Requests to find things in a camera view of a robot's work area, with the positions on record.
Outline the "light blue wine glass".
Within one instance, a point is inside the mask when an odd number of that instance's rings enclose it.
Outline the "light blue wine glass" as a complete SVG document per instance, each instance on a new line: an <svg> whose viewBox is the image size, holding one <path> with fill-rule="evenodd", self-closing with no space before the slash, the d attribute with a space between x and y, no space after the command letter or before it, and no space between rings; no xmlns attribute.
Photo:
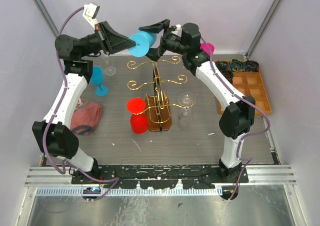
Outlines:
<svg viewBox="0 0 320 226"><path fill-rule="evenodd" d="M96 86L95 93L97 96L103 97L109 92L108 87L104 85L104 74L100 67L93 66L90 82Z"/></svg>
<svg viewBox="0 0 320 226"><path fill-rule="evenodd" d="M135 42L135 46L129 48L128 51L135 57L143 57L156 42L157 36L154 33L138 31L129 39Z"/></svg>

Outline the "clear wine glass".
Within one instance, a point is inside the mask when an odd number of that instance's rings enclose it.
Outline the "clear wine glass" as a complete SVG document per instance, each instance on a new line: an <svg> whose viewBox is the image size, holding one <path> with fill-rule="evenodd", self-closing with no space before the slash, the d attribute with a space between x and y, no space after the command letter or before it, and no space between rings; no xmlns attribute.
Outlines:
<svg viewBox="0 0 320 226"><path fill-rule="evenodd" d="M106 63L105 74L107 76L113 76L116 73L116 68L113 67L110 63L110 57L108 55L103 56L103 60Z"/></svg>
<svg viewBox="0 0 320 226"><path fill-rule="evenodd" d="M190 121L193 117L192 107L196 103L196 97L191 92L181 93L178 97L181 109L178 115L180 122Z"/></svg>

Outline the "pink wine glass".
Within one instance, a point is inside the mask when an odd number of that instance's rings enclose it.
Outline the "pink wine glass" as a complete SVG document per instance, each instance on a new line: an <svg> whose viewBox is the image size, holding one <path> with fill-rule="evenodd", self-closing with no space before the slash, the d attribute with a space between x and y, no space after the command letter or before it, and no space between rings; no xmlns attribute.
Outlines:
<svg viewBox="0 0 320 226"><path fill-rule="evenodd" d="M208 55L213 55L215 47L211 43L201 43L200 48L205 51Z"/></svg>

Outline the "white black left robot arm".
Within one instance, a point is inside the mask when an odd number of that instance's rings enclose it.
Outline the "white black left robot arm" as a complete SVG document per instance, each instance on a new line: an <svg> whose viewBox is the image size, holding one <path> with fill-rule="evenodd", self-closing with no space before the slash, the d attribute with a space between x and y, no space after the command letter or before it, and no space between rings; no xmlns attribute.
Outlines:
<svg viewBox="0 0 320 226"><path fill-rule="evenodd" d="M97 160L80 148L77 136L70 130L76 104L93 74L93 62L84 57L100 51L115 54L135 45L135 41L116 32L107 22L95 24L94 33L80 39L68 35L56 38L63 82L47 115L32 125L39 149L52 166L52 158L58 157L80 171L87 183L98 182L101 173Z"/></svg>

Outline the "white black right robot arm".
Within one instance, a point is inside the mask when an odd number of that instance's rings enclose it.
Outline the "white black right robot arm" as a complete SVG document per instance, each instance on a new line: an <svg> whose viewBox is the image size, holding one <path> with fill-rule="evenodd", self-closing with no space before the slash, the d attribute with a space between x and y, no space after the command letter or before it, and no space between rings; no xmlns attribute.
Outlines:
<svg viewBox="0 0 320 226"><path fill-rule="evenodd" d="M213 63L212 52L201 48L205 40L198 25L186 23L171 26L165 19L140 27L139 31L163 35L157 48L149 48L146 56L158 61L166 51L182 56L184 67L202 81L223 107L219 128L224 135L223 153L219 159L219 176L223 182L239 179L244 172L241 161L242 141L255 121L255 99L238 91Z"/></svg>

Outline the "clear front wine glass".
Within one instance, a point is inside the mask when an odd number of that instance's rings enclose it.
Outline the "clear front wine glass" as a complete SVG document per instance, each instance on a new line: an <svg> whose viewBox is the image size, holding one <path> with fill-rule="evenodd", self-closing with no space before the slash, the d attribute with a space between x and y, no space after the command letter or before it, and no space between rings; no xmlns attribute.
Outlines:
<svg viewBox="0 0 320 226"><path fill-rule="evenodd" d="M190 121L193 117L192 107L196 103L196 97L191 92L181 93L178 97L181 109L178 115L180 122Z"/></svg>

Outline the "red wine glass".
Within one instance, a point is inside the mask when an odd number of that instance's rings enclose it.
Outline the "red wine glass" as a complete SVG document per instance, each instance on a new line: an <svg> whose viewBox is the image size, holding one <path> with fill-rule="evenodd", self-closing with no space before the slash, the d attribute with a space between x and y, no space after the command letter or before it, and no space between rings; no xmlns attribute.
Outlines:
<svg viewBox="0 0 320 226"><path fill-rule="evenodd" d="M134 133L142 134L148 130L148 119L145 114L146 102L141 97L131 98L127 102L127 110L131 112L130 126Z"/></svg>

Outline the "dark rubber bands pile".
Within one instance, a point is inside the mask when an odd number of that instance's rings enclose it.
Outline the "dark rubber bands pile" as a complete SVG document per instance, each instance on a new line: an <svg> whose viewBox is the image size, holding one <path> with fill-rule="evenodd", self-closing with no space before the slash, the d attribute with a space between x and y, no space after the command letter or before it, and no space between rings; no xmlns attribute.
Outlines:
<svg viewBox="0 0 320 226"><path fill-rule="evenodd" d="M259 63L252 60L240 61L232 59L231 61L215 61L214 63L218 70L230 82L234 77L234 72L258 72L260 68Z"/></svg>

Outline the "folded red t-shirt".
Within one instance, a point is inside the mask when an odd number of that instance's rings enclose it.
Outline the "folded red t-shirt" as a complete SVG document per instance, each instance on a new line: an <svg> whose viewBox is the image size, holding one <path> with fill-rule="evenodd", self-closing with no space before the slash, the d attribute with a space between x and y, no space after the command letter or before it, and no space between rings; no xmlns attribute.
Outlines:
<svg viewBox="0 0 320 226"><path fill-rule="evenodd" d="M78 135L89 135L98 126L102 116L102 106L94 101L79 98L74 110L70 130Z"/></svg>

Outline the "wooden compartment tray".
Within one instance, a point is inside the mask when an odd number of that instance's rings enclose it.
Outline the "wooden compartment tray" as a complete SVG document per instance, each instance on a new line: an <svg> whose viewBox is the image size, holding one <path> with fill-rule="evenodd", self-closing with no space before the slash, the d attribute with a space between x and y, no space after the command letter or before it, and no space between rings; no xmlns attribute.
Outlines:
<svg viewBox="0 0 320 226"><path fill-rule="evenodd" d="M253 96L255 104L266 115L271 114L272 108L260 71L258 72L234 72L230 82L238 91L245 96Z"/></svg>

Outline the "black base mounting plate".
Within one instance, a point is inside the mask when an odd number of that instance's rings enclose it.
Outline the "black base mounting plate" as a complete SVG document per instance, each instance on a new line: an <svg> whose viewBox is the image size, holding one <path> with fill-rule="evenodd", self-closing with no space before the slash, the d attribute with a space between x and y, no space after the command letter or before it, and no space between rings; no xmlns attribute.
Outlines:
<svg viewBox="0 0 320 226"><path fill-rule="evenodd" d="M217 165L212 164L152 164L152 165L102 165L99 167L100 180L118 178L114 189L173 189L182 183L183 189L209 189L214 184L248 183L248 174L240 169L226 175Z"/></svg>

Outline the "left aluminium corner post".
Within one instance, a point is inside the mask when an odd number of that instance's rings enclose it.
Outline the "left aluminium corner post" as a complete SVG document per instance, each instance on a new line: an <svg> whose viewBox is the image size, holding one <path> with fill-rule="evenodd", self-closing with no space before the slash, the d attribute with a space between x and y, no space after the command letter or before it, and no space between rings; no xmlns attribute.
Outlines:
<svg viewBox="0 0 320 226"><path fill-rule="evenodd" d="M59 30L57 29L52 17L50 16L45 4L43 3L43 0L33 0L33 2L37 7L37 9L39 10L40 14L42 15L42 18L44 19L48 28L52 32L53 36L57 37Z"/></svg>

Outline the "aluminium corner post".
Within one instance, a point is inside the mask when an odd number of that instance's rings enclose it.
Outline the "aluminium corner post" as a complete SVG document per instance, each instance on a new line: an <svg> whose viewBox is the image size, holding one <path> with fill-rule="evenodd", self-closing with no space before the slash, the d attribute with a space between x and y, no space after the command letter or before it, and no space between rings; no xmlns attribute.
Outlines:
<svg viewBox="0 0 320 226"><path fill-rule="evenodd" d="M52 32L53 36L57 37L59 30L57 29L52 17L50 16L45 4L43 3L43 0L33 0L33 2L37 7L37 9L39 10L40 14L42 15L42 18L44 19L48 28Z"/></svg>
<svg viewBox="0 0 320 226"><path fill-rule="evenodd" d="M253 41L251 42L248 50L246 51L244 58L250 59L251 55L255 51L257 45L259 44L260 40L262 39L264 33L266 32L268 26L271 24L274 16L276 15L278 9L280 8L280 5L282 4L283 0L273 0L262 23L260 24L260 27L255 34L255 37Z"/></svg>

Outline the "right aluminium corner post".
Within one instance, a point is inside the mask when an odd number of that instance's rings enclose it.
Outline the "right aluminium corner post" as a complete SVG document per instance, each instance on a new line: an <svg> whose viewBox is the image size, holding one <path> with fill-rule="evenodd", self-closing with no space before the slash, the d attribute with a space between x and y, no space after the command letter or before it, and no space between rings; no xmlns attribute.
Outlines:
<svg viewBox="0 0 320 226"><path fill-rule="evenodd" d="M257 45L259 44L260 40L262 39L264 33L266 32L268 26L271 24L274 16L276 15L278 9L280 8L280 5L282 4L283 0L273 0L262 23L260 24L260 27L255 34L255 37L253 41L251 42L248 50L246 51L244 58L250 59L251 55L255 51Z"/></svg>

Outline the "aluminium front rail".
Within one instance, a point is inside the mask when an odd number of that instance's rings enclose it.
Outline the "aluminium front rail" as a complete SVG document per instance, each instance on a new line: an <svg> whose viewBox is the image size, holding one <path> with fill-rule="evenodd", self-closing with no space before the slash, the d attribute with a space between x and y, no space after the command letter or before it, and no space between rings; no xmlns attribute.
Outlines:
<svg viewBox="0 0 320 226"><path fill-rule="evenodd" d="M295 185L289 165L248 165L241 176L223 179L216 165L104 165L100 182L67 167L31 167L25 185L37 196L81 196L86 200L106 196L219 195L235 198L240 187Z"/></svg>

